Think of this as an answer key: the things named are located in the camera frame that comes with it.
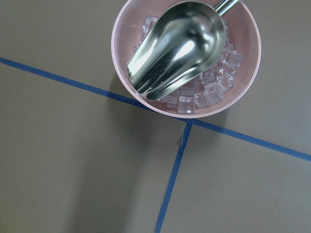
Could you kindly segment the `metal ice scoop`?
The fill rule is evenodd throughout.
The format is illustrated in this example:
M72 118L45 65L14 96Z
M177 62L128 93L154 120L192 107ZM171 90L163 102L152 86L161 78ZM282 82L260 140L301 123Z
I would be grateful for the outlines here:
M160 100L211 67L226 44L222 16L235 4L184 1L169 8L127 63L134 89L147 100Z

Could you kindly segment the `pink bowl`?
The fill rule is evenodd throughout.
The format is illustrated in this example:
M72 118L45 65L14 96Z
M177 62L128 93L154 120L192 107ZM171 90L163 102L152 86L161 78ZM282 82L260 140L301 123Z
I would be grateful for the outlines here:
M141 26L147 16L161 17L177 4L176 0L128 0L121 8L112 31L111 54L116 73L135 98L138 106L160 114L178 118L200 118L214 115L235 104L249 89L257 74L261 41L257 24L243 1L237 2L225 15L229 27L229 39L234 49L244 55L234 78L234 86L226 91L224 99L210 107L201 108L194 114L179 114L165 104L142 98L130 84L127 62L133 56L133 47L141 40Z

